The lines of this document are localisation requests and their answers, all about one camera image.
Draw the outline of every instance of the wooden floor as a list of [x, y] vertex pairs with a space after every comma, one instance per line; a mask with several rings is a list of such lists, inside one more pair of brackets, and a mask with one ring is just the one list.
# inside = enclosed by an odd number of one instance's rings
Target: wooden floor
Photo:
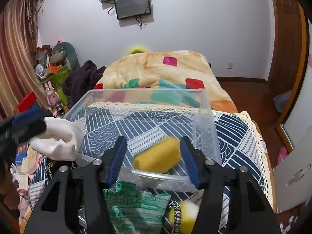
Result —
[[[230, 95], [238, 111], [247, 111], [251, 119], [257, 122], [263, 140], [266, 142], [270, 163], [274, 168], [283, 143], [274, 130], [279, 113], [275, 111], [271, 91], [264, 83], [220, 82], [220, 85]], [[278, 214], [277, 219], [286, 227], [289, 218], [298, 216], [299, 211], [297, 206]]]

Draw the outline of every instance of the yellow and white sponge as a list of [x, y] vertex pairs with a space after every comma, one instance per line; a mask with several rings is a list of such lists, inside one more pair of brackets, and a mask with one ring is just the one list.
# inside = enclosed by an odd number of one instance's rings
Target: yellow and white sponge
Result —
[[[179, 202], [181, 208], [181, 227], [180, 233], [191, 234], [197, 215], [199, 211], [199, 206], [191, 201], [181, 201]], [[169, 222], [173, 226], [174, 224], [174, 210], [169, 211]]]

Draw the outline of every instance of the clear plastic storage box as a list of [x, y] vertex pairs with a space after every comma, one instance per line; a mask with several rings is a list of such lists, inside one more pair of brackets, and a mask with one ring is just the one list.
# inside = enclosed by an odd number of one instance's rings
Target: clear plastic storage box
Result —
[[194, 192], [183, 159], [167, 173], [133, 169], [133, 158], [166, 136], [189, 136], [206, 158], [221, 163], [213, 114], [205, 89], [114, 89], [88, 91], [64, 117], [85, 134], [77, 164], [84, 166], [112, 148], [119, 135], [127, 153], [119, 179], [141, 187]]

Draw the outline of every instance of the electrical cable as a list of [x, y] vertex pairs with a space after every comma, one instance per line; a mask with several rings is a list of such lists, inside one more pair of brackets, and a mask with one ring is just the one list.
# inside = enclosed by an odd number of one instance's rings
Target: electrical cable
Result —
[[146, 13], [146, 11], [147, 11], [148, 8], [150, 8], [150, 12], [152, 13], [151, 0], [149, 0], [149, 5], [147, 5], [147, 8], [146, 8], [146, 10], [144, 11], [143, 15], [140, 15], [140, 20], [138, 20], [138, 18], [137, 18], [138, 16], [135, 16], [135, 19], [137, 20], [137, 22], [138, 22], [138, 24], [139, 24], [139, 26], [140, 26], [141, 29], [143, 29], [142, 21], [145, 20], [145, 13]]
[[[102, 2], [101, 0], [99, 0], [100, 2]], [[114, 2], [106, 2], [106, 3], [109, 3], [109, 4], [115, 4]]]
[[114, 15], [114, 14], [115, 14], [115, 11], [116, 11], [116, 5], [114, 5], [113, 7], [110, 8], [110, 10], [108, 11], [108, 15], [110, 15], [110, 16]]
[[20, 197], [24, 198], [25, 200], [28, 200], [28, 198], [26, 198], [25, 196], [20, 194]]

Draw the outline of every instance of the curtain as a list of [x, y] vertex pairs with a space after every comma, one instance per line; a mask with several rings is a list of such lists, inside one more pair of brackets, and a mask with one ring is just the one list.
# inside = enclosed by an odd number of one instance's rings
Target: curtain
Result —
[[0, 14], [0, 119], [13, 115], [17, 104], [32, 91], [39, 104], [47, 107], [33, 68], [38, 1], [10, 0]]

